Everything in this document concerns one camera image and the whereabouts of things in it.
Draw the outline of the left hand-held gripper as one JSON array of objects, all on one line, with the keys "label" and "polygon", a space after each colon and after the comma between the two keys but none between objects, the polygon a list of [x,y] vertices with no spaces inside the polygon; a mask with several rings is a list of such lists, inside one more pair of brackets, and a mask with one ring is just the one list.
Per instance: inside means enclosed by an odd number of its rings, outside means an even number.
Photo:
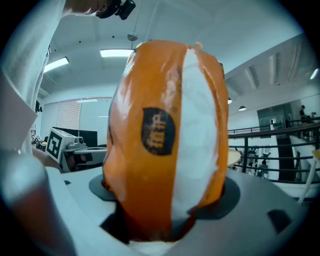
[{"label": "left hand-held gripper", "polygon": [[107,149],[88,147],[83,137],[52,128],[45,152],[57,162],[62,173],[70,173],[101,167]]}]

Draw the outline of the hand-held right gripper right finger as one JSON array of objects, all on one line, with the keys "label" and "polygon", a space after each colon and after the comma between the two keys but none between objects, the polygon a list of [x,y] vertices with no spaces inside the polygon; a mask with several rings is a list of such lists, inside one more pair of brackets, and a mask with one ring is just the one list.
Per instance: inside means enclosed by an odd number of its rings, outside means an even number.
[{"label": "hand-held right gripper right finger", "polygon": [[195,211],[194,226],[166,255],[273,255],[305,215],[304,207],[268,179],[228,170],[222,197]]}]

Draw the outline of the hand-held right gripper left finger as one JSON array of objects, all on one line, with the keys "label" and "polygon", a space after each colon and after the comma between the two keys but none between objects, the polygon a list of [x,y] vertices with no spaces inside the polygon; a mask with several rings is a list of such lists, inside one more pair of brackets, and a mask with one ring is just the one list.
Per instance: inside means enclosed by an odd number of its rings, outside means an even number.
[{"label": "hand-held right gripper left finger", "polygon": [[60,173],[46,168],[50,190],[78,256],[138,256],[131,249],[101,228],[115,209],[114,202],[103,201],[89,189],[89,182],[101,175],[102,168]]}]

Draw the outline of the person's right hand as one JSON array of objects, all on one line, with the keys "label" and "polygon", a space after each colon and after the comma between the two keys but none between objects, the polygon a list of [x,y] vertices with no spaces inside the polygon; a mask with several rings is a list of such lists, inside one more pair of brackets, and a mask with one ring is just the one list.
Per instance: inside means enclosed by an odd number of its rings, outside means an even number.
[{"label": "person's right hand", "polygon": [[0,195],[31,241],[47,256],[74,256],[45,166],[29,154],[0,152]]}]

